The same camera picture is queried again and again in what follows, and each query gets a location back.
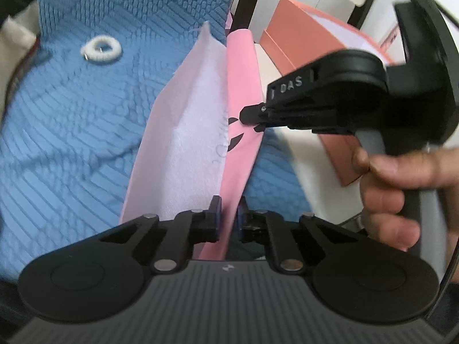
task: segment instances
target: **blue bedspread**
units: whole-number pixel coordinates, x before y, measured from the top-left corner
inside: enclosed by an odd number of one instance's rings
[[[42,47],[0,136],[1,278],[15,281],[33,258],[118,223],[156,96],[204,21],[224,41],[229,2],[39,0]],[[81,57],[100,34],[120,41],[119,61]],[[276,143],[267,134],[246,193],[269,205],[271,192],[287,187],[293,199],[276,209],[289,216],[308,203]]]

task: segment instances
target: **black device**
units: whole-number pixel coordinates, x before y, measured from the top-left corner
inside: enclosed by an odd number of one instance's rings
[[[432,0],[395,7],[407,64],[329,54],[272,83],[240,120],[355,134],[394,155],[442,144],[458,124],[457,49]],[[198,261],[193,246],[218,238],[219,197],[170,221],[143,215],[27,265],[18,288],[36,317],[11,343],[451,342],[459,325],[445,337],[427,319],[459,254],[446,271],[439,264],[436,199],[407,194],[405,215],[422,228],[412,253],[311,213],[286,222],[243,198],[239,238],[263,245],[266,259]]]

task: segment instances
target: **white ring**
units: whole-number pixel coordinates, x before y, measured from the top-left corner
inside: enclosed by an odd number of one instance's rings
[[[102,51],[100,47],[109,46],[111,50]],[[89,40],[80,50],[81,55],[86,60],[95,62],[109,62],[117,59],[121,55],[121,44],[111,36],[96,36]]]

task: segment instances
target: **metal screw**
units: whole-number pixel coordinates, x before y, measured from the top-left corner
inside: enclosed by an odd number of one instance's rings
[[[295,259],[286,259],[281,262],[281,268],[285,271],[299,271],[303,268],[304,264]]]
[[[159,271],[171,271],[176,268],[177,263],[171,259],[160,259],[156,261],[153,266]]]
[[[311,219],[315,216],[315,213],[314,212],[303,212],[302,216],[306,217],[307,219]]]

